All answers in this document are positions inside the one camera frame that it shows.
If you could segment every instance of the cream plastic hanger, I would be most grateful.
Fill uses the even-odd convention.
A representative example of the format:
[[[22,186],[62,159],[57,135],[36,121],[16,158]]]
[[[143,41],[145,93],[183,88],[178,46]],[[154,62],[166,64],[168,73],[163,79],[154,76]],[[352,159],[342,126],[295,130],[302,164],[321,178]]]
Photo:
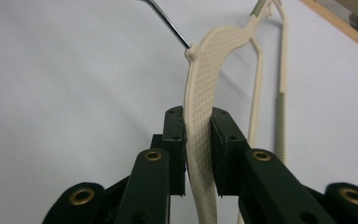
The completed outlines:
[[[228,54],[250,42],[257,55],[254,97],[248,136],[250,147],[254,147],[264,64],[263,52],[255,37],[255,30],[272,3],[279,10],[282,18],[281,72],[277,103],[276,151],[280,159],[284,161],[287,19],[282,8],[282,3],[279,0],[259,0],[245,28],[231,26],[217,27],[208,33],[198,45],[190,46],[153,0],[144,1],[156,10],[176,37],[186,47],[186,57],[190,63],[190,67],[186,83],[184,120],[186,123],[186,150],[190,184],[197,207],[199,222],[201,224],[215,224],[217,223],[216,191],[212,170],[210,117],[213,109],[216,80]],[[241,214],[239,215],[239,223],[243,223]]]

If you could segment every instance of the metal rod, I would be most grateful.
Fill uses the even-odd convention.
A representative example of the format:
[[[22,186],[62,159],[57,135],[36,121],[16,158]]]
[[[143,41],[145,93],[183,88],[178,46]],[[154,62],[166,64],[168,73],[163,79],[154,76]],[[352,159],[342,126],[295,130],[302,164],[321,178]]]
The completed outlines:
[[[176,38],[185,46],[186,49],[190,49],[190,44],[185,40],[185,38],[180,34],[178,29],[173,25],[173,23],[170,21],[170,19],[165,15],[165,13],[162,11],[162,9],[155,3],[153,0],[141,0],[146,2],[149,6],[151,6],[156,13],[159,15],[159,17],[164,21],[164,23],[170,28],[170,30],[173,32],[173,34],[176,36]]]

